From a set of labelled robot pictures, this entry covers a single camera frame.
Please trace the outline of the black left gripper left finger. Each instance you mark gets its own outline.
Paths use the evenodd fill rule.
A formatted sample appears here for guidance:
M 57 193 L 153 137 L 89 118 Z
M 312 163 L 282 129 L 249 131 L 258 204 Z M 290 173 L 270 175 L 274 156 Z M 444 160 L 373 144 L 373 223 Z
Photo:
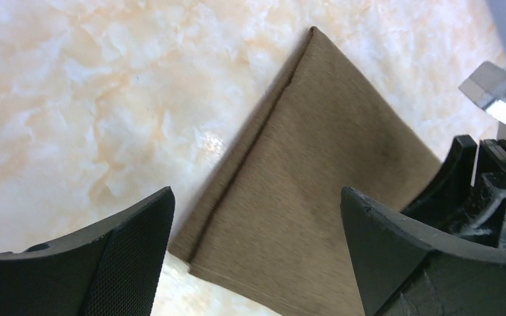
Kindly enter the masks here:
M 70 234 L 0 253 L 0 315 L 149 315 L 174 213 L 165 187 Z

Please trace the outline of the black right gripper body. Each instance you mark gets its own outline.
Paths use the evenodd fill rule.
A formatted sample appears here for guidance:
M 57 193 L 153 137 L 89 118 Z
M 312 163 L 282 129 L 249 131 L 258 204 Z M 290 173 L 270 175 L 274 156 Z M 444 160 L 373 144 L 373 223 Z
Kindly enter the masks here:
M 506 140 L 455 136 L 437 174 L 402 213 L 506 251 Z

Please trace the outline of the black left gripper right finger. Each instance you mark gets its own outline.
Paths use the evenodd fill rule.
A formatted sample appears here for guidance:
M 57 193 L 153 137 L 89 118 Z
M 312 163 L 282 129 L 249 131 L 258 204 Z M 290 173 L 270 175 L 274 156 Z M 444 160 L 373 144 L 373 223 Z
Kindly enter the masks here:
M 506 251 L 416 221 L 354 188 L 341 216 L 367 315 L 506 315 Z

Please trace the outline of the brown cloth napkin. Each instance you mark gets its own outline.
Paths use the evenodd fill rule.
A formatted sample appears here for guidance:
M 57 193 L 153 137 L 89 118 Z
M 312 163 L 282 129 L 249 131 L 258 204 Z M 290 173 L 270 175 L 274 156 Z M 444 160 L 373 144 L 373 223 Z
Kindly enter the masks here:
M 362 315 L 340 214 L 356 188 L 400 210 L 440 165 L 366 77 L 311 27 L 169 253 L 282 315 Z

